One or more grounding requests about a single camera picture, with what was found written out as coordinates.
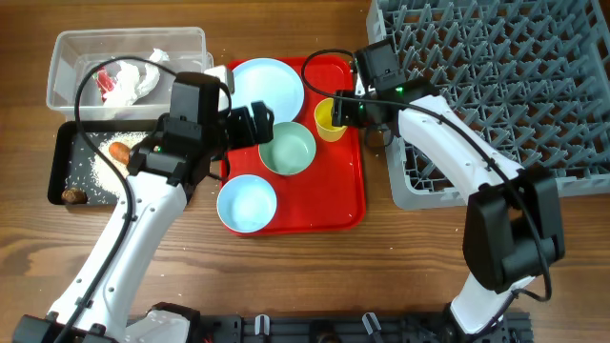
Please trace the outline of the white rice pile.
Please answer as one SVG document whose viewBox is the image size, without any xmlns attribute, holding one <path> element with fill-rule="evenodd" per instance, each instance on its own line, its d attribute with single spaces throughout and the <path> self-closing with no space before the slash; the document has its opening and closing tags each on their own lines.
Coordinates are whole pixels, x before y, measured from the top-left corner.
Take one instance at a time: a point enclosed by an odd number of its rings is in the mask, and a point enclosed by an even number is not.
<svg viewBox="0 0 610 343">
<path fill-rule="evenodd" d="M 123 177 L 129 173 L 125 165 L 114 160 L 109 153 L 113 142 L 132 148 L 148 134 L 145 131 L 88 132 L 92 143 L 114 164 Z M 93 152 L 77 134 L 70 144 L 68 171 L 64 184 L 67 189 L 78 188 L 88 196 L 88 205 L 111 205 L 124 193 L 124 189 L 108 164 Z"/>
</svg>

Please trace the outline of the large light blue plate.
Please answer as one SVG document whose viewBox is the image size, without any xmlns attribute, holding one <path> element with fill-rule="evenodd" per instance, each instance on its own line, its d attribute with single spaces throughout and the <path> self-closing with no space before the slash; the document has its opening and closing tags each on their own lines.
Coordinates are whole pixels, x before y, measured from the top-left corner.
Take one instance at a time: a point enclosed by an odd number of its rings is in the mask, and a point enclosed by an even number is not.
<svg viewBox="0 0 610 343">
<path fill-rule="evenodd" d="M 288 64 L 272 58 L 256 58 L 233 69 L 233 108 L 262 101 L 274 113 L 274 122 L 294 121 L 304 103 L 304 86 Z"/>
</svg>

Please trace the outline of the mint green bowl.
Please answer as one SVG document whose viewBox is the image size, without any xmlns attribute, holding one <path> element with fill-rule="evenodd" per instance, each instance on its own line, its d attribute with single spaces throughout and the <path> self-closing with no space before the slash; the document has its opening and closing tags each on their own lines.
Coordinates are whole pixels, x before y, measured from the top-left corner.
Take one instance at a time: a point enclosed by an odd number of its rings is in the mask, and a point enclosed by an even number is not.
<svg viewBox="0 0 610 343">
<path fill-rule="evenodd" d="M 263 165 L 279 175 L 304 172 L 313 163 L 316 142 L 313 134 L 296 122 L 282 122 L 273 127 L 274 138 L 258 147 Z"/>
</svg>

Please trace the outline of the yellow plastic cup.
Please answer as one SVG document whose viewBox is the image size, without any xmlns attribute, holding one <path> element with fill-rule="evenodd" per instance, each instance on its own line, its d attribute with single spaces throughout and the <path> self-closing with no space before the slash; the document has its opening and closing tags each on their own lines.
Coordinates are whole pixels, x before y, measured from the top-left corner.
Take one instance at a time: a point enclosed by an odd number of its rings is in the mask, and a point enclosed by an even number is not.
<svg viewBox="0 0 610 343">
<path fill-rule="evenodd" d="M 338 141 L 347 130 L 345 126 L 336 127 L 332 124 L 333 105 L 334 100 L 326 98 L 316 105 L 314 111 L 317 132 L 327 142 Z"/>
</svg>

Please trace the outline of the orange carrot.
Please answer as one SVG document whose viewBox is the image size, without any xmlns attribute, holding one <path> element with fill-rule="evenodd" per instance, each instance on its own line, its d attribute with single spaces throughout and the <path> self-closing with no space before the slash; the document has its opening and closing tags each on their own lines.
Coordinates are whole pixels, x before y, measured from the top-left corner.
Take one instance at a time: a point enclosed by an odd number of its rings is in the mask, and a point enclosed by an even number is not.
<svg viewBox="0 0 610 343">
<path fill-rule="evenodd" d="M 121 142 L 113 142 L 109 146 L 109 153 L 111 157 L 117 162 L 127 166 L 131 157 L 131 149 L 121 143 Z"/>
</svg>

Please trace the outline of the light blue bowl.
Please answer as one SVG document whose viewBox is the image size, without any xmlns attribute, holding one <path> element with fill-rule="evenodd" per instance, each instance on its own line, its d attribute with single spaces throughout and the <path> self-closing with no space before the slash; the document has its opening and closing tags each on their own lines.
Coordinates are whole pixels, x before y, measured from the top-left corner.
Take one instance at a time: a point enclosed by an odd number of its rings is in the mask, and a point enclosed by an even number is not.
<svg viewBox="0 0 610 343">
<path fill-rule="evenodd" d="M 277 197 L 268 181 L 257 175 L 243 174 L 222 187 L 216 209 L 222 223 L 231 231 L 259 232 L 275 217 Z"/>
</svg>

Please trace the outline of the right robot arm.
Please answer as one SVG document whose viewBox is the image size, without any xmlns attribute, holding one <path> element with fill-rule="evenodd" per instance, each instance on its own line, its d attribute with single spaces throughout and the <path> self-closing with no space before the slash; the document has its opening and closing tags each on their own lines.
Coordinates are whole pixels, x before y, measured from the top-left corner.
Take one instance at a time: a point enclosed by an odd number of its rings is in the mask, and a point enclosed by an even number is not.
<svg viewBox="0 0 610 343">
<path fill-rule="evenodd" d="M 550 268 L 565 256 L 555 177 L 494 149 L 428 79 L 408 79 L 390 40 L 351 56 L 355 87 L 335 92 L 333 124 L 387 126 L 422 151 L 467 204 L 462 251 L 469 275 L 432 329 L 437 339 L 471 342 L 491 333 L 521 295 L 548 301 Z"/>
</svg>

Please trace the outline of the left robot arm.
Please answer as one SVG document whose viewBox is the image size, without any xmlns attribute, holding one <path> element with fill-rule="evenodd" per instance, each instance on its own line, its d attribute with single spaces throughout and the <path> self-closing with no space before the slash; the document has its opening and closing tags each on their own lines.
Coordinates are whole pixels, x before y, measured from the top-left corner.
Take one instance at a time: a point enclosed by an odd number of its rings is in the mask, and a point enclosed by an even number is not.
<svg viewBox="0 0 610 343">
<path fill-rule="evenodd" d="M 274 113 L 263 102 L 219 106 L 219 78 L 180 72 L 170 109 L 129 154 L 124 193 L 85 265 L 43 318 L 24 315 L 15 342 L 194 342 L 200 313 L 159 303 L 130 324 L 130 308 L 161 239 L 188 205 L 211 162 L 227 151 L 267 143 Z"/>
</svg>

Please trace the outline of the white tissue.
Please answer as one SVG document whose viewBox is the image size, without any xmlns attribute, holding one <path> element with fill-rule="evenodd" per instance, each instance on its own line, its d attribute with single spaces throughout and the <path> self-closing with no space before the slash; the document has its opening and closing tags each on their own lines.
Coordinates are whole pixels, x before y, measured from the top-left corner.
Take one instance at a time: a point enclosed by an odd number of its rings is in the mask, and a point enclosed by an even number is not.
<svg viewBox="0 0 610 343">
<path fill-rule="evenodd" d="M 131 106 L 148 95 L 159 82 L 160 69 L 151 64 L 145 63 L 143 73 L 133 63 L 119 61 L 118 66 L 120 70 L 113 88 L 102 95 L 105 107 Z"/>
</svg>

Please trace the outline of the red snack wrapper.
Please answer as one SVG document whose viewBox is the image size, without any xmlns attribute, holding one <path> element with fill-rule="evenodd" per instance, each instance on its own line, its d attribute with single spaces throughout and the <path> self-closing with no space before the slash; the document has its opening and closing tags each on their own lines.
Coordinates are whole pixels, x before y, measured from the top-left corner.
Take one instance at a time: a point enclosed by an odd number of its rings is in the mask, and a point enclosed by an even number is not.
<svg viewBox="0 0 610 343">
<path fill-rule="evenodd" d="M 96 71 L 92 76 L 102 99 L 105 103 L 108 99 L 108 95 L 114 90 L 116 80 L 111 77 L 105 67 L 102 67 Z"/>
</svg>

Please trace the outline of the brown food scrap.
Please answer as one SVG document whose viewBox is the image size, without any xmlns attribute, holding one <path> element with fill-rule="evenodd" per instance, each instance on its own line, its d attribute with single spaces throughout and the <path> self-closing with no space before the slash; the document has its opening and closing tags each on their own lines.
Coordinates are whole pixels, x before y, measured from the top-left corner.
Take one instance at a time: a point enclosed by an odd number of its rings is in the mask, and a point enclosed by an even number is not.
<svg viewBox="0 0 610 343">
<path fill-rule="evenodd" d="M 86 204 L 88 201 L 88 196 L 81 189 L 69 188 L 65 189 L 61 193 L 61 200 L 70 205 Z"/>
</svg>

